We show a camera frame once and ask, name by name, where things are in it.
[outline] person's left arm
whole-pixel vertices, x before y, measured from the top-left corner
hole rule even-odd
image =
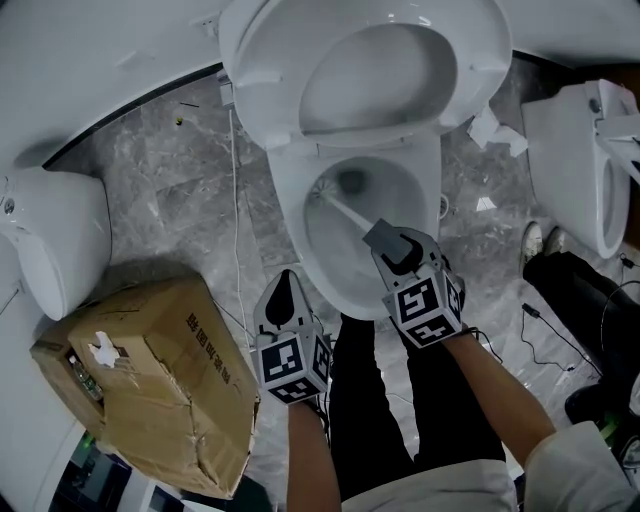
[[[322,422],[307,405],[289,406],[289,512],[340,512],[340,490]]]

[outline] toilet bowl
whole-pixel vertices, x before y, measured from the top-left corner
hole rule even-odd
[[[605,80],[522,106],[536,200],[602,258],[620,247],[630,175],[638,175],[640,116],[631,92]]]
[[[494,0],[235,0],[220,48],[238,117],[267,151],[285,223],[322,295],[388,316],[364,233],[312,191],[357,171],[341,200],[437,238],[440,136],[480,111],[511,63]]]
[[[34,167],[5,178],[0,234],[18,251],[27,286],[60,320],[87,298],[111,257],[102,182]]]

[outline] white shirt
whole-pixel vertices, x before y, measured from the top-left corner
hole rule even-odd
[[[527,512],[626,512],[638,497],[592,422],[543,441],[525,465]],[[360,494],[343,512],[514,512],[513,481],[502,461],[434,469]]]

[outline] toilet lid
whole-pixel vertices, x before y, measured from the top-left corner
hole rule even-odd
[[[238,116],[265,149],[444,133],[484,107],[511,63],[495,0],[242,2],[257,13],[234,27],[243,35],[225,65]]]

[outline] black pants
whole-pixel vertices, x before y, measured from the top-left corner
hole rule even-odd
[[[406,339],[420,451],[411,460],[385,396],[373,322],[342,317],[333,354],[331,454],[342,501],[401,478],[478,459],[505,460],[457,363],[442,344]]]
[[[603,322],[607,299],[618,285],[575,254],[539,254],[525,266],[524,278],[589,354],[608,387],[626,388],[627,381],[635,379],[635,368],[629,368],[624,359],[640,358],[640,306],[624,290],[613,295]],[[621,400],[626,408],[628,397],[617,393],[610,398]]]

